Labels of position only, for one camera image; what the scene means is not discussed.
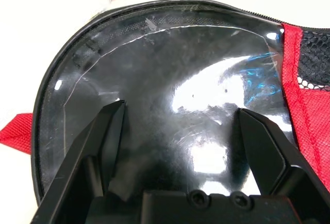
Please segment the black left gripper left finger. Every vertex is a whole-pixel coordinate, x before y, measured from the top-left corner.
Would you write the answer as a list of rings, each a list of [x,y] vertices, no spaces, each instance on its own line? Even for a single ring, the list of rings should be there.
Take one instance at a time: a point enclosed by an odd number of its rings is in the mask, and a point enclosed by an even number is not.
[[[32,223],[85,223],[94,199],[108,192],[122,137],[126,103],[104,106],[76,137]]]

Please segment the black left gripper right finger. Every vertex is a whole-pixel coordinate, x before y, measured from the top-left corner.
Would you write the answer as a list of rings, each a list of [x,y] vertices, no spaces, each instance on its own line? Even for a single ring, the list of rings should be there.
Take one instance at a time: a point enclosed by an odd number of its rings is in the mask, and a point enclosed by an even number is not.
[[[241,223],[329,223],[329,191],[280,127],[243,108],[237,119],[260,192],[246,198]]]

